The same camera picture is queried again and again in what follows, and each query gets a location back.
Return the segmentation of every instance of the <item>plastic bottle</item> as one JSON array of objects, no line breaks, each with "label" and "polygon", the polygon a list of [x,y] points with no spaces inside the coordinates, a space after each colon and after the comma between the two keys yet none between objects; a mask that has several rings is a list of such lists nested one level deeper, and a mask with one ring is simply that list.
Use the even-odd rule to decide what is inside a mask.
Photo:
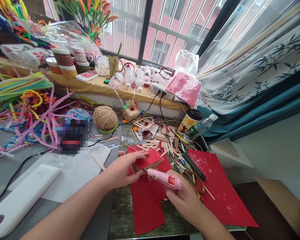
[{"label": "plastic bottle", "polygon": [[131,87],[131,84],[134,83],[134,70],[132,67],[128,67],[125,70],[124,74],[124,82],[126,84],[126,87]]},{"label": "plastic bottle", "polygon": [[144,74],[141,68],[138,68],[135,72],[136,80],[135,84],[138,87],[138,91],[142,92],[142,86],[144,85]]},{"label": "plastic bottle", "polygon": [[122,84],[123,84],[122,73],[115,73],[109,81],[110,87],[112,87],[114,90],[120,89]]},{"label": "plastic bottle", "polygon": [[151,69],[146,67],[143,73],[144,73],[144,83],[150,84]]},{"label": "plastic bottle", "polygon": [[183,138],[187,142],[191,142],[197,137],[199,137],[202,133],[206,132],[213,124],[213,121],[217,120],[218,116],[215,114],[211,114],[208,118],[201,120],[196,125],[194,125]]}]

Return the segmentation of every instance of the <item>small wooden box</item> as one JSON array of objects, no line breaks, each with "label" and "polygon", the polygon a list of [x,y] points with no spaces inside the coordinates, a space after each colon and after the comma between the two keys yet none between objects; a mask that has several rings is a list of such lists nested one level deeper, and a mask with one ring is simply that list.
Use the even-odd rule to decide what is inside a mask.
[{"label": "small wooden box", "polygon": [[137,106],[131,106],[131,107],[128,107],[128,109],[123,109],[123,112],[122,112],[122,116],[127,122],[130,122],[132,119],[137,117],[141,112],[141,110]]},{"label": "small wooden box", "polygon": [[[149,168],[156,169],[157,166],[161,163],[161,161],[163,161],[163,159],[160,159],[158,162],[155,162],[155,163],[153,163],[153,164],[151,164],[148,167],[145,167],[143,169],[146,169],[146,170],[148,170]],[[136,173],[138,171],[142,171],[143,169],[138,169],[138,167],[135,163],[131,165],[131,170],[132,170],[133,173]]]}]

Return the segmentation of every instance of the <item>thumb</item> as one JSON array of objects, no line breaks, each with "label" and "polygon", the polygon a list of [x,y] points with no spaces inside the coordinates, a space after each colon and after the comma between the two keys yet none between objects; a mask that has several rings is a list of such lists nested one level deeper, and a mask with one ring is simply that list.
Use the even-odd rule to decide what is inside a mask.
[{"label": "thumb", "polygon": [[127,185],[131,184],[131,183],[134,183],[135,181],[137,181],[142,174],[143,174],[142,171],[138,171],[135,174],[127,176],[126,177]]},{"label": "thumb", "polygon": [[170,202],[178,209],[178,207],[182,207],[184,201],[170,188],[166,188],[166,194],[169,198]]}]

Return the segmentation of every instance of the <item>red card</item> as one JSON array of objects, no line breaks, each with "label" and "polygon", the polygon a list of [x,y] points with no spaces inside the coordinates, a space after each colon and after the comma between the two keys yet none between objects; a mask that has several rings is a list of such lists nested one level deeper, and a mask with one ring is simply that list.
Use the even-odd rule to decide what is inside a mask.
[{"label": "red card", "polygon": [[153,163],[158,162],[161,157],[156,149],[152,148],[148,151],[149,155],[146,159],[137,159],[136,160],[136,166],[139,170],[144,169],[148,166],[150,166]]},{"label": "red card", "polygon": [[216,199],[205,192],[204,205],[222,224],[258,227],[228,180],[216,154],[188,149],[189,157],[206,176],[203,184]]},{"label": "red card", "polygon": [[[167,172],[171,166],[166,155],[163,159],[158,165],[158,170]],[[144,174],[138,181],[131,184],[131,195],[136,237],[165,223],[160,200],[167,198],[167,195],[161,182],[153,179],[149,181],[148,175]]]}]

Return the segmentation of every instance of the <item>twine ball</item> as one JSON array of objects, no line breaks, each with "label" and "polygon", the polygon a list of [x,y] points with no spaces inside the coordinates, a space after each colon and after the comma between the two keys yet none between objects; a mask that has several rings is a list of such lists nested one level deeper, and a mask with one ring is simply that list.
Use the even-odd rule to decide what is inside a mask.
[{"label": "twine ball", "polygon": [[94,110],[93,122],[101,129],[113,129],[118,124],[118,117],[111,107],[100,106]]}]

